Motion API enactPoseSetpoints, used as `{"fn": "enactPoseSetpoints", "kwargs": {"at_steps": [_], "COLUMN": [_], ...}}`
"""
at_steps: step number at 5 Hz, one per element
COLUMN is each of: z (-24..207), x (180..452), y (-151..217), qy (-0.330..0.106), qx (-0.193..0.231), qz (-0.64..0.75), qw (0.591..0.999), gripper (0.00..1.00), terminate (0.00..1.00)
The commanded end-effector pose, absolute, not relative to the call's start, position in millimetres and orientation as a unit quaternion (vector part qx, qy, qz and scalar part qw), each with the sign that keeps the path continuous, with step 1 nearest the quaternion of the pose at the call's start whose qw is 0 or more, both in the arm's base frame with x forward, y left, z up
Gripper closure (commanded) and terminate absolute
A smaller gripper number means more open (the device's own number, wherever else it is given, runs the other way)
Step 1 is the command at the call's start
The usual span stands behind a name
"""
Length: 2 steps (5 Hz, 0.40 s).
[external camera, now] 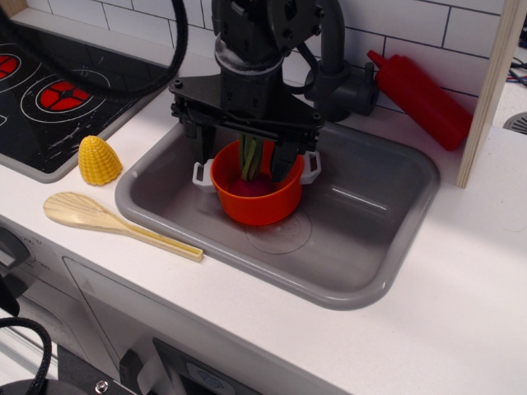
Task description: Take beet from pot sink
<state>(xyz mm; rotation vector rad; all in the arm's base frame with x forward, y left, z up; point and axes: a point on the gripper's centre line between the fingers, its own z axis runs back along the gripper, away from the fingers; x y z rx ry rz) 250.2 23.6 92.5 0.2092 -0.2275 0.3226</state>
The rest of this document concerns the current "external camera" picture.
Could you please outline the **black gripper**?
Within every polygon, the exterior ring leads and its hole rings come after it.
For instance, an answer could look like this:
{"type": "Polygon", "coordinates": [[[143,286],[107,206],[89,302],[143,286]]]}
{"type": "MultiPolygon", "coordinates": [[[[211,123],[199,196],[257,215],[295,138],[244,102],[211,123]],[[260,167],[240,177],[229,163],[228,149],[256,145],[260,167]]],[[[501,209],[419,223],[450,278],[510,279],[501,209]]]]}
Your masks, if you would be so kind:
{"type": "Polygon", "coordinates": [[[172,114],[201,165],[210,159],[218,126],[276,142],[270,163],[273,183],[289,175],[298,149],[316,149],[322,116],[288,90],[281,63],[251,64],[247,70],[222,66],[216,75],[176,77],[169,90],[175,97],[172,114]]]}

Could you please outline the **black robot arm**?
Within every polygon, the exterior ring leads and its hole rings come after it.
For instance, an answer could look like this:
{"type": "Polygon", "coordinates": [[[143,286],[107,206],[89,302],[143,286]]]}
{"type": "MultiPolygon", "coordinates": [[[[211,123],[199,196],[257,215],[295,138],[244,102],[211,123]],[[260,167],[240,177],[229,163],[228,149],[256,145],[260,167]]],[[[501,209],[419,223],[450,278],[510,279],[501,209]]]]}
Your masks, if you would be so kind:
{"type": "Polygon", "coordinates": [[[172,114],[189,138],[195,160],[210,157],[219,126],[240,134],[246,179],[260,171],[263,143],[273,142],[271,180],[282,182],[298,155],[313,151],[324,117],[300,100],[303,88],[284,83],[282,64],[293,49],[317,65],[305,42],[320,31],[324,11],[314,1],[215,1],[214,55],[220,72],[178,77],[169,90],[172,114]]]}

